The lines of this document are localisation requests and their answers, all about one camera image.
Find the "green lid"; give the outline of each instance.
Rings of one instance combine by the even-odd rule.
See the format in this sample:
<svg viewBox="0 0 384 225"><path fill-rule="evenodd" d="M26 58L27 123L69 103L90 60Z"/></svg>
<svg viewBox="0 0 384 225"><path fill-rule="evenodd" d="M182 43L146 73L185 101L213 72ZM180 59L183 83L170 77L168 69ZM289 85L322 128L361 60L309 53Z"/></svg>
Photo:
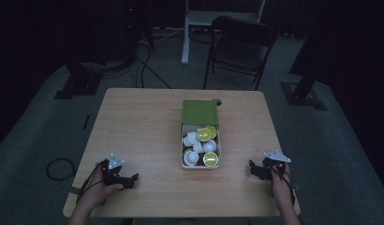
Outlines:
<svg viewBox="0 0 384 225"><path fill-rule="evenodd" d="M212 100L184 100L183 124L219 125L216 102Z"/></svg>

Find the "hand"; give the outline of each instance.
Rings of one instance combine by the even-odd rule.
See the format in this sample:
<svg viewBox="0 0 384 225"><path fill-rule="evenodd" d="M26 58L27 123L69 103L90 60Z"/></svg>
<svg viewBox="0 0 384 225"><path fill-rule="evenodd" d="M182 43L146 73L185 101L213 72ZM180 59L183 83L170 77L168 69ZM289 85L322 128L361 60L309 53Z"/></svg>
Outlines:
<svg viewBox="0 0 384 225"><path fill-rule="evenodd" d="M291 193L288 184L279 177L279 174L271 170L272 173L272 191L277 210L283 220L283 224L300 224L291 199ZM284 178L290 183L290 167L285 163Z"/></svg>
<svg viewBox="0 0 384 225"><path fill-rule="evenodd" d="M114 191L123 188L121 184L105 186L100 166L97 168L84 194L79 199L69 224L89 224L89 218L93 210L101 205Z"/></svg>

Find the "wooden tabletop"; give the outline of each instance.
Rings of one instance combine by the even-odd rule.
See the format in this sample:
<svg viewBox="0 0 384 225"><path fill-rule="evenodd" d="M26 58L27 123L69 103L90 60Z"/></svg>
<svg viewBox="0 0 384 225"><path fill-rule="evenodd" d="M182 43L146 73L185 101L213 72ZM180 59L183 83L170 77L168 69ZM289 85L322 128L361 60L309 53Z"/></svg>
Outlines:
<svg viewBox="0 0 384 225"><path fill-rule="evenodd" d="M181 157L184 99L219 98L222 155L214 171L186 171ZM73 182L80 188L96 162L124 159L121 176L139 173L134 188L112 194L94 217L202 218L278 216L271 181L249 172L263 152L280 148L265 98L257 91L111 88L102 102ZM70 217L76 195L69 193ZM298 201L295 203L300 213Z"/></svg>

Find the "open box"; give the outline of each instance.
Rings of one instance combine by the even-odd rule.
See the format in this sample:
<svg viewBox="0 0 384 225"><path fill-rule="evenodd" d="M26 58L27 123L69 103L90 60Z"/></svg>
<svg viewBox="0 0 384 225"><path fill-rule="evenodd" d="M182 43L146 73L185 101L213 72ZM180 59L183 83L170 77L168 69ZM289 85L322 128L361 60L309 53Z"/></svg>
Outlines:
<svg viewBox="0 0 384 225"><path fill-rule="evenodd" d="M221 144L218 123L217 101L215 100L184 100L183 115L181 127L181 163L185 170L215 170L221 161ZM202 158L205 153L199 154L199 161L194 166L189 166L184 162L184 152L192 147L186 147L183 138L188 132L197 131L207 126L213 126L216 129L216 136L213 140L216 143L214 151L218 156L218 162L213 167L206 166Z"/></svg>

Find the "chair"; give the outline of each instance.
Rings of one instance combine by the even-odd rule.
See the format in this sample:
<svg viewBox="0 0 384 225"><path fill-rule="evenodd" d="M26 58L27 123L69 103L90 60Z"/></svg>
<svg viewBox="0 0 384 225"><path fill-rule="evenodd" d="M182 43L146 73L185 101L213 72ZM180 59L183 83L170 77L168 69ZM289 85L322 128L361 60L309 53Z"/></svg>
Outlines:
<svg viewBox="0 0 384 225"><path fill-rule="evenodd" d="M276 30L263 23L220 16L211 24L211 37L203 89L206 89L211 65L213 74L214 68L224 68L255 76L252 83L256 83L254 90L257 91L268 55L277 39Z"/></svg>

